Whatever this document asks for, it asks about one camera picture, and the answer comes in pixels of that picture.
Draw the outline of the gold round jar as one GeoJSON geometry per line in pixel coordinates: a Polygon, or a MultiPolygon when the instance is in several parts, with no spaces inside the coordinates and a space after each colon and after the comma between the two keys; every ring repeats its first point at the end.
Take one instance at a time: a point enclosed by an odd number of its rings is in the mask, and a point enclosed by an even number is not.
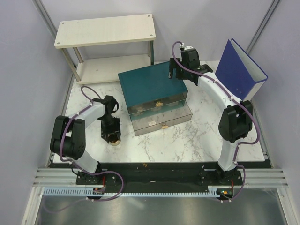
{"type": "Polygon", "coordinates": [[[118,146],[120,144],[120,139],[112,139],[110,142],[109,142],[112,146],[118,146]]]}

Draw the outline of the teal drawer organizer box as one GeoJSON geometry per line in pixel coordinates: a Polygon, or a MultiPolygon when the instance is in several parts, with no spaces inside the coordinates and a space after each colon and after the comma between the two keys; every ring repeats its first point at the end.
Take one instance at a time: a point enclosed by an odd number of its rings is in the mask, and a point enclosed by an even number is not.
{"type": "Polygon", "coordinates": [[[124,99],[140,103],[186,91],[182,80],[169,79],[169,62],[162,62],[118,74],[124,99]]]}

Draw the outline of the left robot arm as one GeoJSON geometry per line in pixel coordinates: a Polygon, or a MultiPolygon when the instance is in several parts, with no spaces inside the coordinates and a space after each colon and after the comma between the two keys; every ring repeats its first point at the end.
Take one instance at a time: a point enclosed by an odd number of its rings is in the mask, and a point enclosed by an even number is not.
{"type": "Polygon", "coordinates": [[[59,155],[61,161],[70,162],[87,173],[87,180],[99,184],[103,173],[100,163],[86,149],[86,128],[93,122],[101,121],[100,136],[111,145],[121,141],[120,118],[112,114],[119,109],[119,103],[113,96],[103,99],[94,98],[91,103],[73,116],[58,116],[55,119],[50,151],[59,155]]]}

